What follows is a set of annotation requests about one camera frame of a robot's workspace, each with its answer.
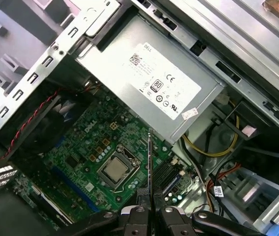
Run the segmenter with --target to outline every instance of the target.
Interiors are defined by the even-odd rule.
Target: cable
[[[202,204],[202,205],[199,205],[199,206],[195,207],[195,208],[193,209],[193,211],[192,211],[192,215],[194,214],[194,212],[195,212],[197,209],[199,209],[199,208],[201,208],[201,207],[203,207],[203,206],[208,206],[208,204],[207,204],[207,203],[204,203],[204,204]]]
[[[240,127],[240,118],[238,116],[236,116],[236,127],[239,129]],[[198,151],[199,153],[203,154],[203,155],[206,155],[208,157],[221,157],[221,156],[225,156],[226,154],[228,154],[229,152],[231,152],[234,148],[234,146],[236,145],[237,143],[237,140],[238,140],[238,134],[235,133],[234,136],[233,136],[233,140],[230,144],[230,146],[225,150],[225,151],[222,151],[222,152],[217,152],[217,153],[208,153],[208,152],[204,152],[202,151],[201,149],[199,149],[198,147],[196,147],[190,140],[189,138],[184,134],[183,135],[183,138],[184,140],[193,148],[195,149],[196,151]]]
[[[241,165],[236,163],[236,165],[235,165],[233,168],[231,168],[230,170],[225,171],[225,172],[219,174],[218,180],[220,180],[220,179],[222,179],[224,176],[226,176],[226,175],[228,175],[228,174],[230,174],[230,173],[236,171],[236,170],[239,169],[240,167],[241,167]],[[213,203],[212,203],[212,201],[211,201],[211,199],[210,199],[210,195],[209,195],[209,194],[212,194],[213,197],[218,201],[218,203],[219,203],[221,206],[223,206],[223,204],[222,204],[221,200],[220,200],[218,197],[215,197],[215,195],[210,191],[210,189],[211,189],[212,187],[214,187],[213,181],[212,181],[212,180],[207,181],[207,183],[206,183],[206,198],[207,198],[207,202],[208,202],[208,204],[209,204],[209,206],[210,206],[210,211],[211,211],[211,212],[215,212],[215,208],[214,208],[214,205],[213,205]]]
[[[202,172],[200,171],[201,166],[199,165],[199,163],[197,162],[195,157],[193,157],[193,155],[188,151],[183,138],[180,138],[180,146],[181,146],[183,152],[189,157],[191,163],[193,164],[193,166],[198,174],[200,181],[202,182],[203,185],[205,185],[205,178],[204,178]]]
[[[229,160],[225,161],[225,162],[218,168],[218,170],[217,170],[217,172],[216,172],[216,177],[215,177],[215,186],[217,186],[217,184],[218,184],[218,176],[219,176],[219,174],[220,174],[220,171],[222,171],[222,169],[224,168],[224,166],[225,166],[227,163],[231,162],[231,161],[234,161],[234,159],[229,159]]]
[[[205,140],[205,149],[204,152],[208,152],[209,150],[209,144],[210,144],[210,138],[212,137],[213,134],[213,130],[215,129],[215,127],[217,126],[216,123],[213,123],[209,129],[206,131],[206,140]],[[202,155],[200,157],[200,164],[201,166],[203,166],[205,164],[205,160],[206,160],[206,155]]]
[[[89,91],[91,85],[89,85],[86,89],[82,90],[82,91],[79,91],[79,92],[87,92]],[[0,161],[5,159],[8,154],[11,153],[11,151],[13,150],[14,146],[15,146],[15,143],[16,141],[18,140],[18,138],[20,137],[21,135],[21,132],[26,128],[26,126],[39,114],[39,111],[48,103],[50,102],[51,100],[53,100],[57,95],[58,93],[61,91],[61,90],[68,90],[68,89],[65,89],[65,88],[59,88],[57,89],[53,95],[51,95],[50,97],[48,97],[45,101],[43,101],[39,107],[34,111],[34,113],[31,115],[31,117],[21,126],[21,128],[16,132],[14,138],[11,140],[11,144],[10,144],[10,147],[8,148],[7,152],[5,153],[4,156],[0,157]]]

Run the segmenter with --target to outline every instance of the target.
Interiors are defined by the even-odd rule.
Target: screw
[[[187,232],[186,230],[181,231],[182,235],[189,235],[189,232]]]
[[[111,218],[111,217],[113,217],[111,212],[108,212],[104,215],[104,218]]]
[[[166,212],[173,212],[173,209],[171,207],[166,207]]]
[[[200,218],[202,218],[202,219],[207,218],[207,214],[206,214],[206,213],[202,213],[202,212],[199,213],[198,216],[199,216]]]
[[[137,211],[137,212],[144,212],[144,211],[145,211],[145,209],[144,209],[144,208],[142,208],[142,207],[140,207],[140,208],[137,208],[137,209],[136,209],[136,211]]]

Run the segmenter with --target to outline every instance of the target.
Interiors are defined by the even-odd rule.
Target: sticker
[[[247,125],[242,130],[242,133],[244,133],[246,136],[250,137],[255,131],[256,131],[256,128],[253,128],[252,126]]]
[[[230,97],[223,93],[218,94],[218,96],[215,98],[215,100],[222,105],[228,105],[229,99]]]
[[[85,186],[85,189],[87,189],[88,192],[91,192],[91,190],[94,189],[94,185],[92,183],[89,183],[88,185]]]
[[[123,66],[130,83],[173,120],[201,90],[148,43],[139,44]]]
[[[191,117],[198,115],[197,109],[194,107],[184,113],[182,113],[183,120],[187,120]]]
[[[223,188],[221,186],[214,186],[215,197],[223,198]]]

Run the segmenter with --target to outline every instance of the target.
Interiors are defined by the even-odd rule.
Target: integrated circuit
[[[114,190],[140,167],[140,161],[126,153],[130,155],[124,146],[118,145],[117,150],[97,171],[99,177]]]
[[[75,167],[77,167],[78,165],[78,161],[73,157],[73,156],[68,156],[66,159],[65,159],[65,162],[70,166],[72,167],[73,169]]]
[[[129,168],[118,157],[114,157],[105,167],[104,172],[114,183],[118,183],[128,170]]]

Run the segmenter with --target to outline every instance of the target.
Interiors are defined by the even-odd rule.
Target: red wire
[[[34,111],[34,113],[31,115],[31,117],[22,125],[22,127],[17,131],[17,133],[15,134],[14,138],[11,141],[11,145],[8,148],[7,152],[5,153],[4,156],[0,157],[0,161],[5,159],[8,154],[12,151],[15,142],[18,140],[19,136],[21,135],[21,132],[25,129],[25,127],[38,115],[38,112],[43,108],[44,105],[46,105],[48,102],[50,102],[53,98],[55,98],[58,94],[58,92],[60,91],[60,89],[58,89],[57,91],[54,92],[53,95],[51,95],[50,97],[48,97],[44,102],[42,102],[40,104],[40,106]]]

